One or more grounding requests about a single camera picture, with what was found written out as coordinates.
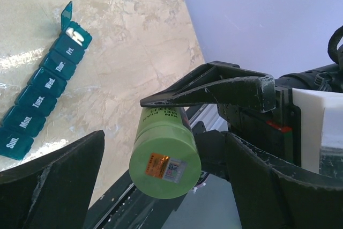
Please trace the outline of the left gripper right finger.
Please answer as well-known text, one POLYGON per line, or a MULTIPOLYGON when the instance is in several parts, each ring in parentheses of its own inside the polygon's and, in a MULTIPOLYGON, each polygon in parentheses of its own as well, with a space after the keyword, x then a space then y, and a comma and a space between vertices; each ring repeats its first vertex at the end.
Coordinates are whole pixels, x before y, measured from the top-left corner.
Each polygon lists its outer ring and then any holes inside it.
POLYGON ((226 163, 242 228, 342 228, 342 181, 226 134, 226 163))

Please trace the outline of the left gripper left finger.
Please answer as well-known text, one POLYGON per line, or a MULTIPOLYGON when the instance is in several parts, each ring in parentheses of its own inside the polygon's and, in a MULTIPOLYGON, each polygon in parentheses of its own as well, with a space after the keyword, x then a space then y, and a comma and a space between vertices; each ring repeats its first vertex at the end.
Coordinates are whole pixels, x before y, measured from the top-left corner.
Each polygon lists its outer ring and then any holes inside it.
POLYGON ((1 228, 82 228, 105 149, 94 131, 1 172, 1 228))

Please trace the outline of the teal weekly pill organizer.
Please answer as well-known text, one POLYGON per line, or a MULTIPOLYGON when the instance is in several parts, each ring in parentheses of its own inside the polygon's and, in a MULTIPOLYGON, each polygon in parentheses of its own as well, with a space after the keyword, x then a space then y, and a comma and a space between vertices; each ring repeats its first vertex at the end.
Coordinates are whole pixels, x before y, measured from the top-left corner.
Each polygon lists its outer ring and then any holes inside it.
POLYGON ((90 33, 72 20, 72 10, 73 3, 69 2, 61 13, 58 38, 1 119, 1 155, 4 157, 22 160, 29 152, 92 41, 90 33), (84 37, 83 46, 65 34, 68 27, 84 37))

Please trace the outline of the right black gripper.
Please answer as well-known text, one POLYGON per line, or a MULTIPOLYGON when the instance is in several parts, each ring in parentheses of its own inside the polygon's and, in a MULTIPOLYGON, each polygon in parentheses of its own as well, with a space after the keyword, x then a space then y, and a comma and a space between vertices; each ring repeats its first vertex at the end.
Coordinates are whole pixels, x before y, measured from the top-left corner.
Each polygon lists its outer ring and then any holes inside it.
MULTIPOLYGON (((301 167, 301 111, 292 101, 294 88, 342 94, 342 70, 331 64, 289 73, 275 81, 271 75, 215 61, 200 65, 165 90, 141 99, 140 105, 231 105, 220 106, 218 111, 233 133, 301 167)), ((228 131, 207 131, 199 121, 192 132, 202 171, 230 181, 225 154, 228 131)), ((319 172, 342 172, 342 147, 321 147, 319 172)))

